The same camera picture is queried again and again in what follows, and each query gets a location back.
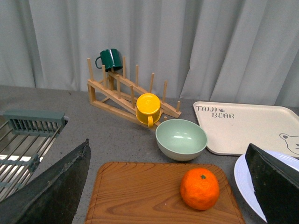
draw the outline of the beige tray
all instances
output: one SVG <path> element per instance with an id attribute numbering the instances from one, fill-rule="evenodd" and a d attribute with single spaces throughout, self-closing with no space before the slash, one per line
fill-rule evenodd
<path id="1" fill-rule="evenodd" d="M 299 117 L 285 107 L 201 101 L 193 107 L 215 154 L 241 155 L 253 143 L 299 158 Z"/>

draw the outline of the ceramic bowl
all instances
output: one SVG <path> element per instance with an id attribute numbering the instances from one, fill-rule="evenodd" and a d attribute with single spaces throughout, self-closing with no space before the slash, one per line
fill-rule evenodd
<path id="1" fill-rule="evenodd" d="M 207 135 L 197 124 L 183 119 L 170 119 L 156 129 L 160 150 L 169 158 L 189 161 L 196 158 L 207 146 Z"/>

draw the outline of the table surface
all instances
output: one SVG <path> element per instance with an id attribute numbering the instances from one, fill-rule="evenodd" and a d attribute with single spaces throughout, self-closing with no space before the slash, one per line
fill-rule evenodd
<path id="1" fill-rule="evenodd" d="M 97 98 L 101 99 L 104 96 L 97 93 Z M 197 100 L 180 100 L 182 114 L 179 118 L 198 124 L 193 109 L 193 103 Z M 166 102 L 174 107 L 177 101 L 178 99 L 166 99 Z M 111 100 L 107 103 L 117 107 Z M 87 138 L 90 139 L 90 167 L 73 224 L 84 223 L 97 171 L 106 162 L 176 163 L 159 150 L 153 130 L 90 105 L 88 92 L 0 86 L 0 112 L 12 108 L 61 111 L 69 118 L 69 122 L 43 158 L 31 180 Z M 299 114 L 299 108 L 290 109 Z M 228 178 L 245 222 L 264 224 L 265 222 L 245 202 L 235 183 L 234 166 L 238 158 L 238 156 L 215 155 L 205 149 L 199 157 L 188 163 L 214 164 L 220 167 Z"/>

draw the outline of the mandarin orange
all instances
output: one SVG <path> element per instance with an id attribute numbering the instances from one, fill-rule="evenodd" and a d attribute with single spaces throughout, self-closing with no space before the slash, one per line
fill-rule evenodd
<path id="1" fill-rule="evenodd" d="M 207 210 L 216 204 L 220 195 L 217 177 L 206 168 L 193 168 L 183 176 L 180 194 L 190 207 Z"/>

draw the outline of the yellow mug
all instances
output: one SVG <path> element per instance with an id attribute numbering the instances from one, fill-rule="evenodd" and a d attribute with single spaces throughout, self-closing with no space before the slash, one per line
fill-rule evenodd
<path id="1" fill-rule="evenodd" d="M 148 127 L 153 127 L 154 123 L 160 119 L 160 99 L 152 93 L 142 94 L 136 102 L 137 119 Z"/>

